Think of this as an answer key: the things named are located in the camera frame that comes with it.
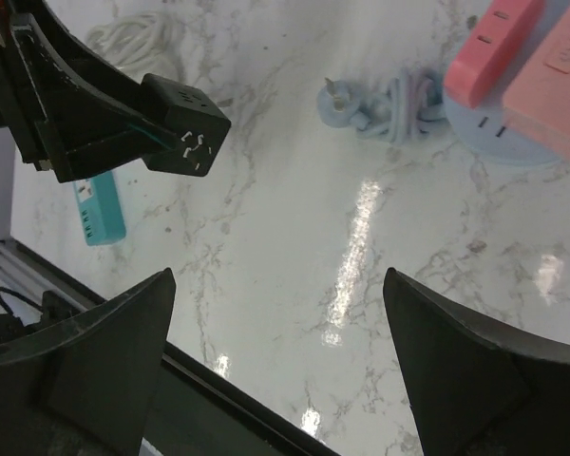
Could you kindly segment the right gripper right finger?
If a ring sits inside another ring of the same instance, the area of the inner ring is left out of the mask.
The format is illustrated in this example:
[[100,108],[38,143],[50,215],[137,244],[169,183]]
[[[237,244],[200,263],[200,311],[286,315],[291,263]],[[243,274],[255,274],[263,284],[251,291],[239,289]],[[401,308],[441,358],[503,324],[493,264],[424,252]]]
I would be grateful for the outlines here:
[[570,345],[390,268],[383,295],[426,455],[570,455]]

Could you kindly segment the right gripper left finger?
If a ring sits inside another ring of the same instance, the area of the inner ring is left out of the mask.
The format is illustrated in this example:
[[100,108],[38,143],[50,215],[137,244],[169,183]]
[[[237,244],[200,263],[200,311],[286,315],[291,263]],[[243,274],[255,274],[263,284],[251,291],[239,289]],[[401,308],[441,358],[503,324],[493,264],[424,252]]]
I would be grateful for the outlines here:
[[80,313],[0,313],[0,455],[136,455],[176,284],[170,269]]

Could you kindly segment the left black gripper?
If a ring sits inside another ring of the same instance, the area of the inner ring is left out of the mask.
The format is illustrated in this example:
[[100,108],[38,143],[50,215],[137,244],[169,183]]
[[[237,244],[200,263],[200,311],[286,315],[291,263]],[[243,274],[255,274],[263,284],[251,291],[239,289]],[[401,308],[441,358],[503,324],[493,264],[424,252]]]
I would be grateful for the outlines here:
[[[175,149],[176,132],[146,118],[139,103],[145,75],[175,81],[167,56],[151,49],[168,31],[166,23],[162,15],[123,18],[105,30],[105,44],[94,48],[72,35],[46,2],[0,1],[0,128],[9,129],[23,162],[69,182]],[[66,147],[55,123],[38,122],[42,112],[10,28],[15,38],[28,37],[41,60],[66,84],[123,117],[124,123],[98,130],[79,126],[82,142]]]

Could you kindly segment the black cube plug adapter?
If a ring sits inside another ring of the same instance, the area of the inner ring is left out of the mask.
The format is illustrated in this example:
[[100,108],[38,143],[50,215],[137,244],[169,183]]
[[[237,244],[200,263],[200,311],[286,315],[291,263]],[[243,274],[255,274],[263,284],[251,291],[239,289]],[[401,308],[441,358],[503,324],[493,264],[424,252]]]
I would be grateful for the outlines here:
[[231,121],[204,92],[181,83],[147,74],[139,95],[140,111],[171,136],[151,136],[161,152],[142,159],[152,171],[204,177],[231,128]]

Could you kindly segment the blue round power strip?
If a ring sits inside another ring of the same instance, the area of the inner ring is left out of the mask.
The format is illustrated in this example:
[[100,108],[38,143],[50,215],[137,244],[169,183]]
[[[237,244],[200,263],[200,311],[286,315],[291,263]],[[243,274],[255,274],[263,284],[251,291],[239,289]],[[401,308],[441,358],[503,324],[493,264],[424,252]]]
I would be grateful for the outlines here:
[[327,78],[316,108],[323,124],[350,128],[365,140],[397,146],[419,143],[449,126],[464,146],[489,161],[532,166],[559,159],[547,147],[506,127],[499,108],[473,110],[451,101],[442,78],[430,69],[403,68],[384,90]]

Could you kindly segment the pink cube socket adapter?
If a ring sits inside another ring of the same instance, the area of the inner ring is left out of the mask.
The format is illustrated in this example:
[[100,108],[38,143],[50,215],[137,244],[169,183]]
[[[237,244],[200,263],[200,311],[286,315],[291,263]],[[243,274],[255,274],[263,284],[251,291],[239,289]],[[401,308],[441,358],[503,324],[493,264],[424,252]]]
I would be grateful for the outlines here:
[[503,95],[505,125],[570,161],[570,5]]

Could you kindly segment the pink plug adapter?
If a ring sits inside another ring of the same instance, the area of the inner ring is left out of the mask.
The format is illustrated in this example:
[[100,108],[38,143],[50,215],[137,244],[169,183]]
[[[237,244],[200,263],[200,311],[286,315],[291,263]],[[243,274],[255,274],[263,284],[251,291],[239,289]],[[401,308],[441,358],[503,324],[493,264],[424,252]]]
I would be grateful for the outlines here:
[[446,95],[464,107],[477,107],[516,57],[543,10],[542,0],[492,1],[449,65]]

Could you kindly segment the teal rectangular power strip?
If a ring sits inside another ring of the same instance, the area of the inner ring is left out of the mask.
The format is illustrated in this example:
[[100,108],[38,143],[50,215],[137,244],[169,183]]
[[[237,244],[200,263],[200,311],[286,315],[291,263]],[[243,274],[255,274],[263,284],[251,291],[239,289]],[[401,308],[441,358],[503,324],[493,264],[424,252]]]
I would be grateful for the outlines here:
[[85,243],[114,244],[126,236],[124,216],[112,171],[73,182]]

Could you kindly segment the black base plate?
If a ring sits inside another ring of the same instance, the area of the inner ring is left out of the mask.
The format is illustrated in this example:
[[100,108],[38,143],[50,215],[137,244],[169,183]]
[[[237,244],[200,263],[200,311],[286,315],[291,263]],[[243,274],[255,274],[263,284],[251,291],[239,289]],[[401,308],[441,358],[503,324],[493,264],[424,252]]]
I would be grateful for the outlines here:
[[[80,313],[108,301],[15,240],[0,241],[0,279],[42,300],[40,320],[48,310]],[[136,455],[145,453],[326,455],[329,449],[166,340]]]

